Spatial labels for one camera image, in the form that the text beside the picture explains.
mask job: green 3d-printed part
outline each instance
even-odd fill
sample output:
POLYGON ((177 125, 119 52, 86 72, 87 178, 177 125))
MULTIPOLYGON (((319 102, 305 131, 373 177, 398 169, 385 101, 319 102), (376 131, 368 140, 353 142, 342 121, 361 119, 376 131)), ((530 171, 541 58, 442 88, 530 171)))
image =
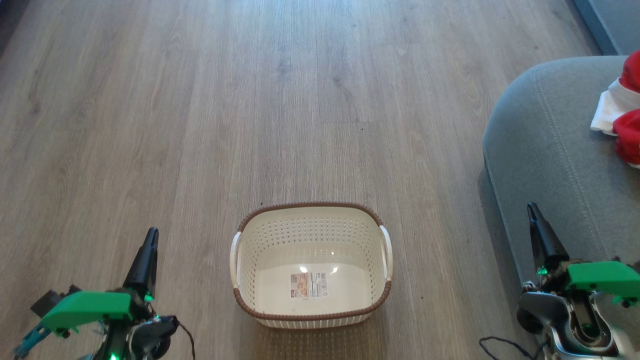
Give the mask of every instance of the green 3d-printed part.
POLYGON ((567 290, 597 290, 623 298, 640 297, 640 274, 619 261, 572 264, 567 290))
POLYGON ((131 295, 98 291, 79 291, 62 299, 43 318, 49 329, 75 329, 80 325, 110 319, 133 319, 129 311, 131 295))

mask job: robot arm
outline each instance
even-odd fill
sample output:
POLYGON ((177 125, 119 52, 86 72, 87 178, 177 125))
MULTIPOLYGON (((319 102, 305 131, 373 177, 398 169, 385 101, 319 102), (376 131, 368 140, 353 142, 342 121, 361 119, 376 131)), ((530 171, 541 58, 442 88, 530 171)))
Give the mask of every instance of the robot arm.
POLYGON ((13 350, 16 359, 50 333, 68 338, 80 325, 99 322, 105 326, 100 349, 91 360, 159 359, 169 348, 170 336, 180 323, 175 316, 157 316, 154 299, 157 271, 158 230, 148 230, 121 288, 82 291, 71 286, 68 293, 49 291, 31 309, 42 318, 13 350))
POLYGON ((529 204, 529 229, 540 282, 526 282, 516 314, 527 331, 542 335, 555 359, 635 359, 627 335, 612 328, 595 304, 611 293, 628 307, 640 297, 638 263, 570 259, 537 205, 529 204))

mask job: label sticker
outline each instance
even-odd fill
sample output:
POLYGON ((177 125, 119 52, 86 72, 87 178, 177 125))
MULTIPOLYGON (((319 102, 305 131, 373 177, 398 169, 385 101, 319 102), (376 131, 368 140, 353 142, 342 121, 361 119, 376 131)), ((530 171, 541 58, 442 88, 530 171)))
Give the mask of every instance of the label sticker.
POLYGON ((326 272, 291 274, 291 298, 311 299, 329 296, 326 272))

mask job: brown basket rim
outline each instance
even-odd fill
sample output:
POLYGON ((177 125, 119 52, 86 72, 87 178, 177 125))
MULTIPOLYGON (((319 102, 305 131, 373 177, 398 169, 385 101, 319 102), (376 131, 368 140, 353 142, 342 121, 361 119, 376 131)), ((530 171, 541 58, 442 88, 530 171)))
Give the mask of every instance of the brown basket rim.
POLYGON ((234 288, 234 296, 236 297, 236 302, 242 310, 247 312, 249 315, 254 318, 262 319, 262 320, 280 320, 280 321, 322 321, 322 320, 335 320, 341 318, 350 318, 352 316, 360 316, 373 312, 375 309, 379 308, 382 303, 387 299, 389 293, 391 292, 391 280, 387 280, 385 283, 385 289, 382 291, 382 295, 378 301, 373 303, 372 305, 365 307, 359 310, 352 311, 344 311, 342 313, 329 313, 329 314, 320 314, 320 315, 276 315, 276 314, 266 314, 259 313, 258 311, 252 309, 249 305, 244 302, 242 295, 240 295, 240 289, 234 288))
POLYGON ((292 209, 292 208, 313 208, 313 207, 359 209, 366 212, 369 216, 371 216, 378 226, 382 225, 382 219, 371 208, 368 208, 367 206, 364 206, 364 205, 356 204, 354 202, 337 202, 337 201, 291 202, 288 204, 265 206, 263 208, 253 211, 242 220, 242 222, 240 223, 240 226, 238 226, 238 231, 243 232, 244 228, 249 223, 249 221, 251 221, 251 219, 255 218, 256 216, 262 213, 266 213, 267 211, 292 209))
MULTIPOLYGON (((290 208, 311 208, 314 206, 359 209, 366 212, 369 216, 371 216, 378 226, 383 225, 382 219, 372 209, 368 208, 367 206, 356 204, 354 202, 337 202, 337 201, 293 202, 288 204, 265 206, 263 208, 255 210, 254 212, 250 213, 244 218, 244 220, 240 223, 240 226, 238 227, 238 231, 240 233, 243 232, 244 228, 246 227, 246 225, 249 223, 251 219, 267 211, 290 209, 290 208)), ((380 298, 378 298, 378 300, 375 303, 363 309, 344 311, 341 313, 321 314, 321 315, 276 315, 276 314, 259 313, 258 311, 252 309, 249 305, 247 305, 244 302, 242 295, 240 295, 240 289, 234 288, 234 296, 236 298, 236 302, 238 303, 238 305, 240 305, 242 310, 244 310, 249 315, 258 319, 276 320, 276 321, 321 321, 321 320, 334 320, 334 319, 340 319, 340 318, 349 318, 352 316, 365 315, 379 308, 382 305, 382 303, 384 303, 384 301, 387 299, 390 292, 391 292, 391 280, 388 280, 385 283, 385 289, 382 291, 382 295, 380 295, 380 298)))

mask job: sofa seam stitching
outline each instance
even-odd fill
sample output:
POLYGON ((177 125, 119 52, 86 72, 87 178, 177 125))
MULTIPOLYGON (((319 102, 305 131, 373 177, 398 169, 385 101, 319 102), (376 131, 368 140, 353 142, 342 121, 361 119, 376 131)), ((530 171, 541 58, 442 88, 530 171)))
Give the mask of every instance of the sofa seam stitching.
POLYGON ((569 175, 569 180, 571 181, 573 185, 573 189, 575 190, 576 195, 578 196, 578 200, 580 201, 582 215, 587 221, 587 225, 589 226, 589 232, 591 233, 591 237, 593 238, 594 242, 596 243, 596 246, 598 247, 600 256, 604 256, 603 244, 600 241, 599 237, 596 236, 596 233, 599 233, 599 230, 597 228, 597 225, 595 224, 595 221, 593 220, 591 207, 589 206, 584 196, 584 191, 582 190, 582 185, 580 184, 580 180, 575 174, 575 168, 571 163, 571 158, 569 157, 569 154, 566 150, 566 145, 564 144, 564 140, 562 139, 562 136, 559 133, 559 128, 557 126, 556 118, 549 108, 547 96, 545 95, 544 89, 542 89, 542 86, 540 86, 540 69, 539 68, 536 69, 536 72, 534 73, 534 89, 538 96, 538 101, 542 105, 542 109, 545 113, 545 117, 547 118, 547 124, 549 125, 549 128, 554 136, 554 141, 556 143, 558 151, 561 153, 563 157, 564 169, 566 170, 567 175, 569 175))

